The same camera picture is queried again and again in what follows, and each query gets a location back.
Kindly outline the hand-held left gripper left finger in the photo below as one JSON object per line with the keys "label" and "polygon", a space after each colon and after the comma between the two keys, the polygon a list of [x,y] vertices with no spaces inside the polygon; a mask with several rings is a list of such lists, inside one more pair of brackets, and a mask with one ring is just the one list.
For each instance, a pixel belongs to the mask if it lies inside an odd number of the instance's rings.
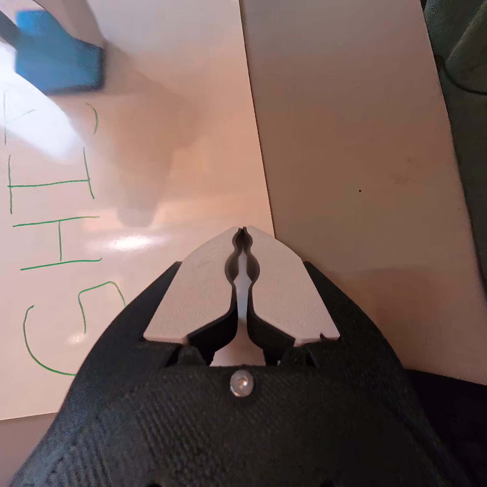
{"label": "hand-held left gripper left finger", "polygon": [[235,279],[241,229],[208,240],[180,264],[144,331],[144,339],[195,347],[207,365],[238,331]]}

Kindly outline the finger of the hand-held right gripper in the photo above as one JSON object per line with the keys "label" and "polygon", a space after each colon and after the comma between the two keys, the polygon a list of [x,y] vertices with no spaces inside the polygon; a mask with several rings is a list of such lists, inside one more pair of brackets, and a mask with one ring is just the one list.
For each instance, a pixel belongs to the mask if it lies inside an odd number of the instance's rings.
{"label": "finger of the hand-held right gripper", "polygon": [[20,31],[17,25],[2,11],[1,17],[1,39],[16,49],[17,43],[20,38]]}
{"label": "finger of the hand-held right gripper", "polygon": [[35,1],[73,38],[105,48],[105,38],[87,1]]}

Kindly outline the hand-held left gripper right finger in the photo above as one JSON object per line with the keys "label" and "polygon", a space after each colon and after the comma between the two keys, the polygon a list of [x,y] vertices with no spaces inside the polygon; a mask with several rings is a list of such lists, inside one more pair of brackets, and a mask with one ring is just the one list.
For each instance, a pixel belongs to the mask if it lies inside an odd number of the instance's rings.
{"label": "hand-held left gripper right finger", "polygon": [[254,226],[243,229],[250,278],[247,332],[264,354],[278,364],[285,353],[340,333],[303,260],[282,242]]}

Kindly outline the blue whiteboard eraser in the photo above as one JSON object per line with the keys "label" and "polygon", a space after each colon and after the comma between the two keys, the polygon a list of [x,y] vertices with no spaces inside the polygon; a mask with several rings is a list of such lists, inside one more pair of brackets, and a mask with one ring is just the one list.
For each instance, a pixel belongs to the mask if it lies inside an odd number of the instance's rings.
{"label": "blue whiteboard eraser", "polygon": [[46,10],[18,11],[15,72],[44,94],[100,90],[105,50],[72,37]]}

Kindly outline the white whiteboard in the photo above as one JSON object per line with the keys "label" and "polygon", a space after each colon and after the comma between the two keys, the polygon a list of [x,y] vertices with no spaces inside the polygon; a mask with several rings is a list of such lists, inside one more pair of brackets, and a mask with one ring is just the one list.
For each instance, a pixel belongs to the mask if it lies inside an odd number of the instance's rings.
{"label": "white whiteboard", "polygon": [[273,233],[238,1],[88,1],[105,85],[1,39],[1,420],[57,411],[115,316],[231,227]]}

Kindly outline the person's green sweatshirt torso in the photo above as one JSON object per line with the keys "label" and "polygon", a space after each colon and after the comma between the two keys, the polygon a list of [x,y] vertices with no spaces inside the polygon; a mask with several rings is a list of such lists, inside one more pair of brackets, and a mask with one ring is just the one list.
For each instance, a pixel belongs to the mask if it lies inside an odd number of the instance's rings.
{"label": "person's green sweatshirt torso", "polygon": [[421,1],[486,290],[486,1]]}

